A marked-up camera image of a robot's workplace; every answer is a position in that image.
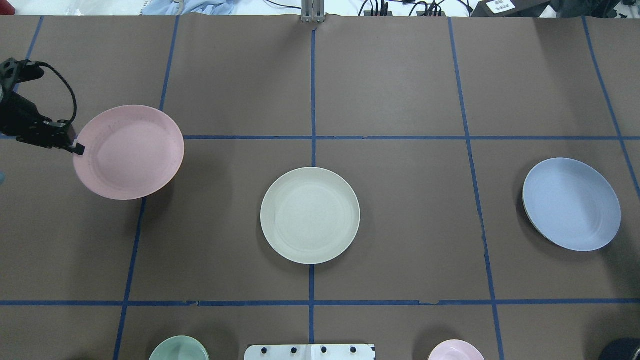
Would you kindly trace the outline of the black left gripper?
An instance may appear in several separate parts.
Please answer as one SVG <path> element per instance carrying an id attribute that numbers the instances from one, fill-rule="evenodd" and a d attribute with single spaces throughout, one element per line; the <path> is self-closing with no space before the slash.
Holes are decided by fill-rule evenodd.
<path id="1" fill-rule="evenodd" d="M 2 134 L 16 141 L 41 148 L 71 151 L 82 157 L 86 147 L 75 142 L 75 130 L 70 123 L 54 121 L 39 113 L 37 106 L 16 92 L 3 96 L 0 107 Z"/>

